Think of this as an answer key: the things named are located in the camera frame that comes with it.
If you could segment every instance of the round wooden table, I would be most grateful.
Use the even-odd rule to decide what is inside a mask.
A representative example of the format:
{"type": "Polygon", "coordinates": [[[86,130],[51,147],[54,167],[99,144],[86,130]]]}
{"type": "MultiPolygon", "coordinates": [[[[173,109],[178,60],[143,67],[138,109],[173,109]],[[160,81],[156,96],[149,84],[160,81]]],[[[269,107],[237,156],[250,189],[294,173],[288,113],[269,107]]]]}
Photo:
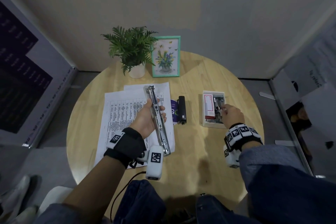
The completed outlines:
{"type": "MultiPolygon", "coordinates": [[[[187,124],[174,125],[175,152],[164,159],[162,178],[150,181],[168,210],[193,204],[200,193],[215,195],[232,209],[246,195],[239,169],[225,164],[223,139],[227,130],[202,126],[203,90],[225,92],[226,102],[240,108],[246,124],[255,128],[263,139],[258,108],[245,86],[225,67],[190,52],[181,51],[180,56],[180,77],[153,78],[148,66],[143,78],[132,79],[128,74],[124,76],[120,62],[115,62],[90,82],[73,108],[66,137],[68,161],[77,183],[95,162],[104,93],[121,91],[124,85],[169,82],[171,99],[185,96],[187,124]]],[[[145,171],[145,167],[126,170],[115,195],[140,171],[145,171]]],[[[145,175],[136,179],[145,179],[145,175]]],[[[113,216],[122,196],[115,202],[113,216]]]]}

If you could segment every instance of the floral illustration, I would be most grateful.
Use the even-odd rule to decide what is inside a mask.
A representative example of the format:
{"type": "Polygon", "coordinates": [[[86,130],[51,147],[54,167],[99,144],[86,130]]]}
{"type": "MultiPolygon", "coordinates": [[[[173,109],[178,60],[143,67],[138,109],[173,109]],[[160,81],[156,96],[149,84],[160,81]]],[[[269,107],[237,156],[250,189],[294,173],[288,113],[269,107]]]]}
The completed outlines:
{"type": "Polygon", "coordinates": [[[157,60],[156,63],[159,65],[159,67],[162,67],[162,71],[164,72],[170,71],[173,61],[176,58],[175,56],[173,56],[173,54],[174,54],[173,52],[170,52],[168,54],[167,51],[164,51],[162,55],[160,50],[157,51],[157,58],[155,60],[157,60]]]}

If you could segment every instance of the cable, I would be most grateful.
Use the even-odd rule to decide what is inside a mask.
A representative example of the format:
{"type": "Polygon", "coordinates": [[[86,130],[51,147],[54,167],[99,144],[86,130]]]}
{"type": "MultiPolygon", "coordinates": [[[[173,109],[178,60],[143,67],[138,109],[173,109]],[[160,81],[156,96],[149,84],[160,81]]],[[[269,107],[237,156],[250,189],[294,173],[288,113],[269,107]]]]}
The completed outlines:
{"type": "Polygon", "coordinates": [[[113,200],[113,203],[112,203],[112,206],[111,206],[111,211],[110,211],[110,221],[111,223],[113,223],[113,220],[112,220],[112,208],[113,208],[113,205],[114,205],[114,202],[116,201],[117,197],[121,194],[121,192],[124,191],[124,189],[126,189],[126,187],[128,186],[128,184],[131,183],[131,181],[138,175],[141,175],[141,174],[145,174],[146,172],[145,171],[142,171],[142,172],[139,172],[137,173],[136,175],[134,175],[130,180],[129,182],[126,184],[126,186],[118,193],[118,195],[115,197],[115,199],[113,200]]]}

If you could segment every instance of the hand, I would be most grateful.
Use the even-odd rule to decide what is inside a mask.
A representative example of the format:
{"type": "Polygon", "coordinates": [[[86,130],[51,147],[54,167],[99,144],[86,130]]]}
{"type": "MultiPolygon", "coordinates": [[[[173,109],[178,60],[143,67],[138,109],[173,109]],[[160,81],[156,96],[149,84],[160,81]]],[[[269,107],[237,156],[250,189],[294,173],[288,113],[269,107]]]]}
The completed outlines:
{"type": "Polygon", "coordinates": [[[245,123],[244,114],[233,105],[225,104],[222,107],[222,121],[227,129],[233,124],[245,123]]]}
{"type": "MultiPolygon", "coordinates": [[[[136,115],[135,120],[129,126],[130,128],[139,132],[143,139],[149,137],[149,135],[155,130],[153,119],[152,119],[152,100],[147,99],[147,103],[141,108],[141,110],[136,115]]],[[[164,106],[160,106],[160,110],[164,111],[166,108],[164,106]]],[[[162,113],[162,117],[166,122],[166,113],[162,113]]]]}

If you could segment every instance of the gray floor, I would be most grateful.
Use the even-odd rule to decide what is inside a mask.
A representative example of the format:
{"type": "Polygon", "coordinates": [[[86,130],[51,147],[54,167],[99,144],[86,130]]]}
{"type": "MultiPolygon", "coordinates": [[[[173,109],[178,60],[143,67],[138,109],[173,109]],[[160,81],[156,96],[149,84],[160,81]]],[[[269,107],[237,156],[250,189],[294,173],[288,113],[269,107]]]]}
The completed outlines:
{"type": "MultiPolygon", "coordinates": [[[[66,154],[66,135],[71,111],[85,87],[98,73],[79,72],[58,111],[51,121],[37,149],[0,147],[0,194],[13,187],[25,175],[33,176],[31,188],[23,207],[40,205],[53,187],[73,188],[66,154]]],[[[271,94],[267,81],[242,80],[253,96],[264,125],[265,142],[290,140],[284,121],[274,100],[259,96],[259,92],[271,94]]]]}

